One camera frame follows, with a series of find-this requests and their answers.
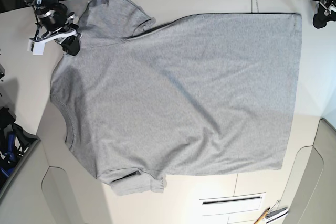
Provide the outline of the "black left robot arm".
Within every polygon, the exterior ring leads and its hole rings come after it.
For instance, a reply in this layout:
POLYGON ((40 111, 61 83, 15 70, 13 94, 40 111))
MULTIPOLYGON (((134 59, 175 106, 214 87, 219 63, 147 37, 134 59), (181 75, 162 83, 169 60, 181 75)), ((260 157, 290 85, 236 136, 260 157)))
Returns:
POLYGON ((317 12, 313 17, 313 26, 316 29, 324 28, 327 22, 335 21, 335 0, 320 0, 317 12))

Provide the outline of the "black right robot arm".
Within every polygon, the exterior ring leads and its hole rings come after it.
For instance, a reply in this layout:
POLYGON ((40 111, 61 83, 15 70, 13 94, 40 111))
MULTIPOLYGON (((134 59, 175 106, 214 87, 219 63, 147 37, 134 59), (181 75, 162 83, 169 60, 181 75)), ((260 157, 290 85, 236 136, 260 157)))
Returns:
POLYGON ((28 41, 27 50, 42 55, 46 43, 54 41, 65 54, 75 56, 80 51, 78 16, 59 0, 24 0, 33 8, 36 32, 28 41))

